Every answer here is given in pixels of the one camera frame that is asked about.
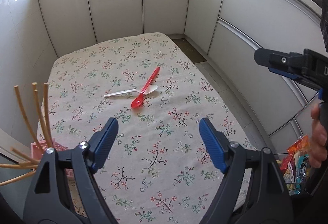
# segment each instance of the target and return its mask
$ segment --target red spoon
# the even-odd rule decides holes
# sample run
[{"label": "red spoon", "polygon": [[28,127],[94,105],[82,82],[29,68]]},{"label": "red spoon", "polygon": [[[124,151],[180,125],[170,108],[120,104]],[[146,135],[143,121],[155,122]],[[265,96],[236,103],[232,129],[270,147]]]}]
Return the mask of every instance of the red spoon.
[{"label": "red spoon", "polygon": [[148,85],[150,85],[150,83],[152,82],[152,80],[156,77],[156,75],[158,74],[159,72],[159,68],[160,67],[157,67],[153,74],[150,76],[150,78],[148,79],[147,83],[145,84],[145,86],[142,88],[141,90],[141,93],[138,95],[138,97],[136,99],[134,99],[131,103],[131,108],[137,108],[139,106],[141,106],[144,98],[143,98],[143,93],[146,91]]}]

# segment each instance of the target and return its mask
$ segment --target tablecloth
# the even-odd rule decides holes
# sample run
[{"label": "tablecloth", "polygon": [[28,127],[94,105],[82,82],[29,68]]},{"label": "tablecloth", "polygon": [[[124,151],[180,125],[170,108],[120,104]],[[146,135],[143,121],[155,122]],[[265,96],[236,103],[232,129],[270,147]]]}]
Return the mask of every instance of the tablecloth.
[{"label": "tablecloth", "polygon": [[[142,107],[130,107],[137,93],[103,98],[142,88],[157,66],[158,90]],[[58,143],[74,148],[108,118],[119,121],[116,141],[95,179],[120,223],[199,223],[223,177],[199,135],[201,118],[252,148],[218,93],[161,33],[114,39],[60,57],[48,82],[51,130]],[[40,127],[38,135],[42,139]],[[249,176],[246,172],[238,202],[245,198]],[[74,194],[73,201],[85,215]]]}]

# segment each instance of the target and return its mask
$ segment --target metal bolt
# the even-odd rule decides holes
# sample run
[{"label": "metal bolt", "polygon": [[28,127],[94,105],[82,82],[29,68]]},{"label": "metal bolt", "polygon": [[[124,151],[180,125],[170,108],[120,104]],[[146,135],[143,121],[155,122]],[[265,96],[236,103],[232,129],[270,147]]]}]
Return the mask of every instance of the metal bolt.
[{"label": "metal bolt", "polygon": [[230,142],[230,146],[232,148],[237,148],[237,147],[239,147],[239,143],[238,142],[235,142],[235,141],[232,141],[232,142]]},{"label": "metal bolt", "polygon": [[270,154],[271,153],[271,150],[269,148],[265,147],[265,148],[263,148],[263,152],[265,154]]},{"label": "metal bolt", "polygon": [[81,149],[85,149],[85,148],[88,147],[88,143],[87,143],[87,142],[82,142],[82,143],[79,144],[79,147],[80,147]]},{"label": "metal bolt", "polygon": [[54,149],[53,147],[49,147],[49,148],[46,150],[46,153],[47,153],[47,154],[52,154],[54,151],[55,151],[55,149]]}]

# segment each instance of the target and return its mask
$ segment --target human hand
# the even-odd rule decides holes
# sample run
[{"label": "human hand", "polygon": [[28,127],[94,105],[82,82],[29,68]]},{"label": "human hand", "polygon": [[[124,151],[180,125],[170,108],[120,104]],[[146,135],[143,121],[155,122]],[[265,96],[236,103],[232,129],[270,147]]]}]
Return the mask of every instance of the human hand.
[{"label": "human hand", "polygon": [[311,110],[312,121],[312,137],[310,138],[311,150],[309,162],[312,167],[320,168],[321,162],[327,158],[327,150],[325,144],[327,141],[327,131],[321,125],[319,120],[320,109],[316,104]]}]

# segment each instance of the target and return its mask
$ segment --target plastic spoon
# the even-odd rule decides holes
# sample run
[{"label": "plastic spoon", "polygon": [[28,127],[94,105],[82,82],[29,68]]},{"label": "plastic spoon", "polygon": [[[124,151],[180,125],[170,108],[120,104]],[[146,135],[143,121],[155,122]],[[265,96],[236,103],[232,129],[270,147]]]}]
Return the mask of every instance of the plastic spoon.
[{"label": "plastic spoon", "polygon": [[131,103],[131,108],[137,108],[139,106],[141,106],[144,98],[143,95],[147,89],[147,87],[150,85],[150,83],[152,82],[152,80],[156,77],[156,75],[159,72],[160,67],[157,67],[153,74],[150,76],[150,78],[148,79],[147,83],[145,84],[145,86],[142,88],[142,91],[140,92],[140,94],[138,95],[138,97],[136,99],[134,99]]},{"label": "plastic spoon", "polygon": [[[158,88],[157,85],[155,84],[151,84],[147,87],[146,91],[145,91],[145,95],[148,95],[152,92],[154,92],[156,89]],[[104,95],[104,97],[109,97],[109,96],[114,96],[114,95],[122,95],[122,94],[127,94],[127,93],[132,93],[132,92],[138,92],[141,93],[141,89],[131,89],[131,90],[125,90],[125,91],[119,91],[119,92],[115,92],[115,93],[111,93],[111,94],[107,94]]]}]

